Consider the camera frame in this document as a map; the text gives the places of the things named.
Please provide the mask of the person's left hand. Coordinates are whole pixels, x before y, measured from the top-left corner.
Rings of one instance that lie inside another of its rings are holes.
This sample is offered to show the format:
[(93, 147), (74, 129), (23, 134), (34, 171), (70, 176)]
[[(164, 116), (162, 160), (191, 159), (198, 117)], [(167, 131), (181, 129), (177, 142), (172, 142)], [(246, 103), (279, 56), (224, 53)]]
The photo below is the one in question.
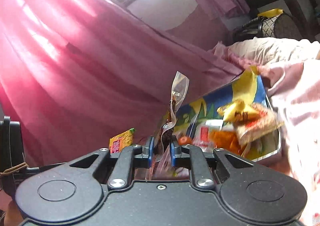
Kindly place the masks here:
[(20, 210), (14, 201), (8, 205), (7, 211), (4, 215), (4, 226), (18, 226), (23, 222), (23, 217)]

